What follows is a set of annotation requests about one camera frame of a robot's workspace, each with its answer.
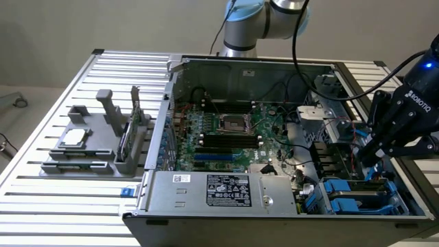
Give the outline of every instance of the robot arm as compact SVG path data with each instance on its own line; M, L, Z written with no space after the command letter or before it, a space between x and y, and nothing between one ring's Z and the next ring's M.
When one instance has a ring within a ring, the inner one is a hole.
M372 132L358 155L363 164L374 166L380 157L431 157L439 154L439 141L431 133L439 131L439 35L431 48L390 93L374 95L368 127ZM406 144L420 137L415 146Z
M228 1L226 15L234 0ZM288 39L304 0L236 0L226 22L223 57L256 57L258 39ZM310 11L300 20L306 28Z

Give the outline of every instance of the cpu socket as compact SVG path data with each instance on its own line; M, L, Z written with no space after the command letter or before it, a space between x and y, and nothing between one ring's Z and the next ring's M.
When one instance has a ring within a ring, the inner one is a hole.
M219 129L232 132L248 132L251 129L248 115L220 115Z

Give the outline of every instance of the metal slotted table surface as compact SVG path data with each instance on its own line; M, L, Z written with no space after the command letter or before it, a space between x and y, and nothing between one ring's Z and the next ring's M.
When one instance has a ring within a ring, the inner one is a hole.
M119 195L122 188L140 183L143 168L138 168L136 177L130 179L42 179L40 162L46 161L48 149L55 146L70 122L70 107L82 104L91 113L104 112L95 100L99 89L114 90L114 104L122 107L123 113L130 113L131 86L140 86L142 108L156 117L168 83L168 57L167 54L126 51L106 51L90 57L0 175L0 246L139 246L119 216L123 208L134 207L135 199L123 199ZM342 62L363 90L390 72L374 62ZM382 89L392 91L399 83L395 78ZM146 151L139 162L142 166ZM416 161L416 164L439 192L438 162ZM434 246L439 235L419 240L423 242L412 241L416 240L399 242L396 246Z

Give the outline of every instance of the open computer chassis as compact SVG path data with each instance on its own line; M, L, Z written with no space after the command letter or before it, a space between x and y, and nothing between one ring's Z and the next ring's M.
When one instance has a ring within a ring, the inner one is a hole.
M300 68L324 94L360 92L343 63ZM391 244L438 227L414 168L356 159L367 97L326 100L284 60L175 55L168 71L136 209L123 215L142 245L268 246L318 228L324 236L295 242L340 246L343 231L368 246L371 234Z

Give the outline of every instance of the floor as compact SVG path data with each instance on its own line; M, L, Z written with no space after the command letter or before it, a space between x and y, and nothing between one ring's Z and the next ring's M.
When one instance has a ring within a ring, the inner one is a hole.
M20 109L11 105L0 109L0 133L7 136L13 146L20 148L64 89L55 87L0 85L0 96L16 91L24 94L28 100L28 107ZM0 156L0 172L4 170L8 163L9 161Z

